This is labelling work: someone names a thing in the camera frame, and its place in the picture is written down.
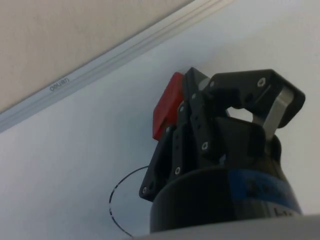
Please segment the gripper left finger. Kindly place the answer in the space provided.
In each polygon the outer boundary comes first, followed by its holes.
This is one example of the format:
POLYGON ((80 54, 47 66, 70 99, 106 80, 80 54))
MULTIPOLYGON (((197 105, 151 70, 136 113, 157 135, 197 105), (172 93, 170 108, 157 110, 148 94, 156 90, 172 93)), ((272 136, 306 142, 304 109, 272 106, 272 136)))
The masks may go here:
POLYGON ((208 76, 190 68, 175 72, 153 110, 152 137, 157 145, 139 197, 153 202, 160 191, 201 165, 200 133, 208 127, 206 102, 199 83, 208 76))

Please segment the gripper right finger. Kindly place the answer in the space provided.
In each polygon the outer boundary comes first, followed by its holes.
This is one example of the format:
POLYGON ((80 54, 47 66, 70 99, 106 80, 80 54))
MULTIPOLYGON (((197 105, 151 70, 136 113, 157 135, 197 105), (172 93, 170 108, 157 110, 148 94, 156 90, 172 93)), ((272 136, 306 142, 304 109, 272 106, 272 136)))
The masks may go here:
POLYGON ((272 69, 217 73, 201 92, 201 158, 218 163, 281 161, 275 135, 306 95, 272 69))

